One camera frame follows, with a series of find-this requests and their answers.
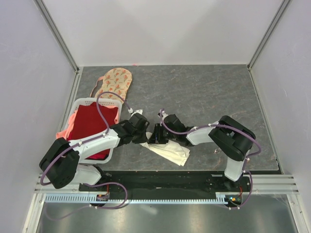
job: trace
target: white plastic basket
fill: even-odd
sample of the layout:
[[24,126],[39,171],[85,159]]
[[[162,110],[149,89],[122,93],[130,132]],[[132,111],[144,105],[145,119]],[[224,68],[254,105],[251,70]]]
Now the white plastic basket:
[[[79,108],[79,105],[89,106],[94,102],[96,102],[96,98],[80,98],[80,99],[77,99],[71,107],[69,116],[71,116],[73,114],[73,112]],[[111,99],[101,99],[100,98],[98,103],[101,106],[117,106],[118,111],[119,111],[119,120],[120,120],[121,109],[122,109],[122,103],[120,101],[111,100]],[[84,159],[80,163],[83,163],[83,164],[105,164],[105,163],[109,162],[109,160],[111,159],[112,152],[113,152],[113,149],[110,149],[110,153],[105,160]]]

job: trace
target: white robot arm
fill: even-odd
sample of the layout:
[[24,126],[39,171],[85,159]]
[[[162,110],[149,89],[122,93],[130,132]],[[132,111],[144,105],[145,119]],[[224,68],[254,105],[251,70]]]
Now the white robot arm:
[[[146,138],[149,122],[137,112],[132,114],[129,120],[111,126],[108,131],[78,140],[66,141],[59,138],[41,160],[40,168],[55,188],[62,188],[70,182],[95,184],[101,178],[100,172],[93,166],[79,164],[89,156],[130,142],[165,144],[168,139],[172,139],[185,143],[186,146],[215,142],[228,156],[225,176],[233,182],[239,180],[245,158],[253,145],[249,138],[255,139],[255,135],[249,129],[228,116],[223,116],[206,127],[185,127],[176,115],[163,114],[161,122],[162,125],[155,125],[149,141]],[[242,134],[226,127],[238,130]],[[55,158],[65,150],[67,151],[64,156],[55,162]]]

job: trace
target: red cloth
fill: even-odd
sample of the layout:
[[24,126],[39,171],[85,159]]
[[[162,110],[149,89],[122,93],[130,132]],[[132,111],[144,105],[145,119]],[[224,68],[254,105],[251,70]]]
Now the red cloth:
[[[108,125],[115,124],[115,118],[118,113],[118,108],[106,108],[100,106],[101,113],[106,118]],[[81,139],[91,136],[107,129],[105,122],[98,113],[96,103],[92,103],[89,106],[80,105],[72,132],[69,134],[67,140]],[[88,159],[104,160],[109,155],[110,150],[104,150],[97,154],[94,154]]]

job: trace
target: towel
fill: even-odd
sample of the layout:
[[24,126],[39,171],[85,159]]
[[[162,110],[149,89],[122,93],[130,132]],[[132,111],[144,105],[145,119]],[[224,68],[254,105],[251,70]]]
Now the towel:
[[[150,138],[152,133],[147,132],[146,135],[147,138]],[[171,140],[169,140],[166,144],[148,144],[145,142],[141,143],[141,145],[179,166],[185,165],[190,154],[190,150],[188,148],[182,147],[177,142],[173,142]]]

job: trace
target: gray marble surface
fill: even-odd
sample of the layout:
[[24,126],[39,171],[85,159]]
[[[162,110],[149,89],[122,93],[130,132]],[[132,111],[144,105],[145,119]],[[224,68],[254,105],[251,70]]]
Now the gray marble surface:
[[[114,67],[84,67],[76,98],[89,97],[96,80]],[[228,115],[252,130],[262,153],[251,158],[247,169],[278,170],[276,157],[260,112],[246,65],[125,66],[133,74],[127,102],[143,109],[150,121],[149,131],[159,122],[157,113],[165,108],[185,125],[213,123]],[[128,119],[125,106],[121,119]],[[226,156],[214,143],[191,147],[185,166],[178,166],[143,148],[129,144],[113,151],[106,170],[223,170]]]

